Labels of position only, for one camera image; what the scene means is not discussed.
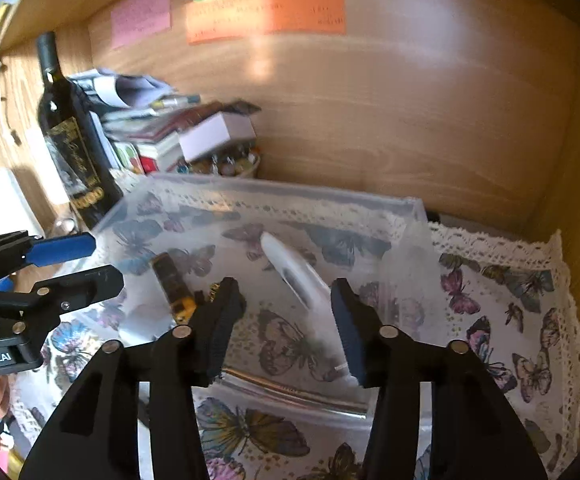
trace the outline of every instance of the wine bottle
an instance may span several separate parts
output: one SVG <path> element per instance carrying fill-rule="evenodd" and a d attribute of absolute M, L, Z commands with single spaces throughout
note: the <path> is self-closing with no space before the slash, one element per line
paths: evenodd
<path fill-rule="evenodd" d="M 88 110 L 87 96 L 61 72 L 54 32 L 36 40 L 44 94 L 38 122 L 70 203 L 88 228 L 121 199 Z"/>

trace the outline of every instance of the white mug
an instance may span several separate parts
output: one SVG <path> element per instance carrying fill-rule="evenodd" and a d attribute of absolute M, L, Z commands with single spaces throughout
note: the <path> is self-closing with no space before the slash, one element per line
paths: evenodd
<path fill-rule="evenodd" d="M 23 230 L 30 236 L 44 234 L 16 177 L 7 168 L 0 168 L 0 235 Z"/>

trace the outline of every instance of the metal screw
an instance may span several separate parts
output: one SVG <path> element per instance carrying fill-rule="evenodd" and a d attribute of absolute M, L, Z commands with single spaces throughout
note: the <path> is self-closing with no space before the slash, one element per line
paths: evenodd
<path fill-rule="evenodd" d="M 116 339 L 110 339 L 110 341 L 106 341 L 105 343 L 103 343 L 101 349 L 106 354 L 113 354 L 119 349 L 119 346 L 121 346 L 121 343 L 119 343 L 119 341 L 117 341 Z"/>
<path fill-rule="evenodd" d="M 23 321 L 17 321 L 12 326 L 12 332 L 15 334 L 21 334 L 26 329 L 26 324 Z"/>
<path fill-rule="evenodd" d="M 397 329 L 394 325 L 383 325 L 379 329 L 379 335 L 386 339 L 392 339 L 399 335 L 399 329 Z"/>
<path fill-rule="evenodd" d="M 183 339 L 192 334 L 192 329 L 188 325 L 178 325 L 172 329 L 172 335 L 177 339 Z"/>
<path fill-rule="evenodd" d="M 460 339 L 452 341 L 450 343 L 450 348 L 452 351 L 457 352 L 457 354 L 467 354 L 470 350 L 468 344 L 465 341 L 461 341 Z"/>

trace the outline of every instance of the butterfly tablecloth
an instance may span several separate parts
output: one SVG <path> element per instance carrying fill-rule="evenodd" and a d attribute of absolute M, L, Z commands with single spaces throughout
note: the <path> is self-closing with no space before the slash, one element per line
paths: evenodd
<path fill-rule="evenodd" d="M 192 290 L 233 276 L 247 301 L 225 362 L 243 376 L 235 382 L 225 374 L 195 392 L 210 478 L 353 478 L 371 425 L 359 414 L 372 412 L 372 395 L 325 357 L 304 308 L 262 253 L 265 230 L 327 283 L 346 277 L 383 322 L 424 342 L 468 341 L 556 478 L 576 453 L 580 412 L 580 326 L 560 239 L 511 242 L 424 218 L 417 200 L 260 181 L 145 179 L 98 226 L 97 251 L 62 270 L 111 263 L 124 273 L 124 290 L 65 316 L 49 335 L 44 365 L 14 384 L 17 420 L 34 440 L 105 339 L 137 343 L 169 329 L 167 301 L 149 266 L 168 251 Z M 295 402 L 252 387 L 252 377 L 284 388 Z M 420 479 L 427 477 L 430 423 L 424 398 Z M 148 479 L 141 425 L 139 438 Z"/>

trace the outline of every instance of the sticky note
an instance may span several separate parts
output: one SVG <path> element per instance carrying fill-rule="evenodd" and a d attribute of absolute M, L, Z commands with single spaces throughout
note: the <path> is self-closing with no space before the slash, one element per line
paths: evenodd
<path fill-rule="evenodd" d="M 170 28 L 169 0 L 123 0 L 110 12 L 112 48 Z"/>
<path fill-rule="evenodd" d="M 187 4 L 189 44 L 280 31 L 345 34 L 345 0 L 201 0 Z"/>

